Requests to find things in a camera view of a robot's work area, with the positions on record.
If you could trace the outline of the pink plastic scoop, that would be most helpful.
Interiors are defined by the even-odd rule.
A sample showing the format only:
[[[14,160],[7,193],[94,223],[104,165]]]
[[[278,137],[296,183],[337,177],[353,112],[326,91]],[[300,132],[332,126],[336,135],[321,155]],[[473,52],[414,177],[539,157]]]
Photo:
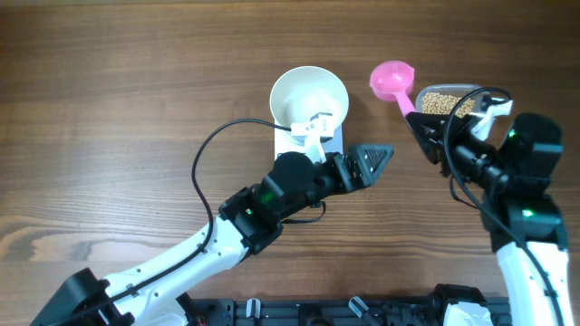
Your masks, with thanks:
[[[376,66],[370,76],[370,87],[381,101],[396,102],[401,115],[415,111],[410,94],[414,86],[415,69],[403,61],[388,61]]]

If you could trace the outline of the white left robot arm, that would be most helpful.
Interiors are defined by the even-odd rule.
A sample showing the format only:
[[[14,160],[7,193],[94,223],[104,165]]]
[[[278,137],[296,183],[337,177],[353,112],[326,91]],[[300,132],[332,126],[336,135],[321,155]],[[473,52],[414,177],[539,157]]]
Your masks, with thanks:
[[[97,279],[88,268],[67,278],[35,325],[185,325],[178,298],[207,278],[259,254],[284,221],[330,196],[371,187],[394,154],[390,145],[353,145],[324,162],[286,152],[262,181],[224,202],[193,236],[155,258]]]

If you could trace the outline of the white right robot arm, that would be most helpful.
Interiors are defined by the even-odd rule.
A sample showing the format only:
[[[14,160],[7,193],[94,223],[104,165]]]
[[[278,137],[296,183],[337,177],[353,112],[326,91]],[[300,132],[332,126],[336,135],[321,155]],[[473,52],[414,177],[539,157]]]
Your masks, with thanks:
[[[406,120],[428,160],[440,164],[480,212],[513,324],[573,324],[566,226],[546,192],[563,152],[558,125],[539,114],[519,114],[495,148],[473,135],[474,116],[412,112]]]

